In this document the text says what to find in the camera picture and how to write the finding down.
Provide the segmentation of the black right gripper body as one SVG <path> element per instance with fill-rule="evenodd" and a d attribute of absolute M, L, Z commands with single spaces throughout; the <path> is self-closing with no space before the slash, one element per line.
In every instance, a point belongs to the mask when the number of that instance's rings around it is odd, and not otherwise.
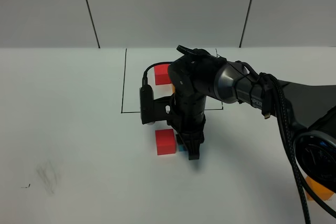
<path fill-rule="evenodd" d="M 184 145 L 200 145 L 204 142 L 205 102 L 206 96 L 201 93 L 175 92 L 154 100 L 155 118 L 166 120 Z"/>

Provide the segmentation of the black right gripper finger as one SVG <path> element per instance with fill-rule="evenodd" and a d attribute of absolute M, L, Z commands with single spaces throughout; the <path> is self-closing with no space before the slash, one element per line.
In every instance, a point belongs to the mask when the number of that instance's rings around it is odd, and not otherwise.
<path fill-rule="evenodd" d="M 178 144 L 178 145 L 184 145 L 184 143 L 183 143 L 181 137 L 180 137 L 178 134 L 176 135 L 176 141 L 177 141 L 177 144 Z"/>
<path fill-rule="evenodd" d="M 188 152 L 188 159 L 190 161 L 198 160 L 200 158 L 200 146 L 203 144 L 203 142 L 204 136 L 187 138 L 183 141 L 184 146 Z"/>

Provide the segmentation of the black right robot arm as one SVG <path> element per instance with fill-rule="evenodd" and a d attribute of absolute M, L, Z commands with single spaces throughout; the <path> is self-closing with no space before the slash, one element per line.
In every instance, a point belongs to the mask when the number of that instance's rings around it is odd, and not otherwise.
<path fill-rule="evenodd" d="M 268 119 L 276 117 L 295 179 L 305 172 L 335 191 L 335 86 L 309 86 L 257 73 L 242 61 L 212 56 L 204 49 L 178 46 L 182 56 L 169 62 L 175 93 L 155 99 L 146 79 L 140 89 L 141 120 L 166 121 L 175 129 L 191 159 L 204 141 L 207 97 L 247 103 Z"/>

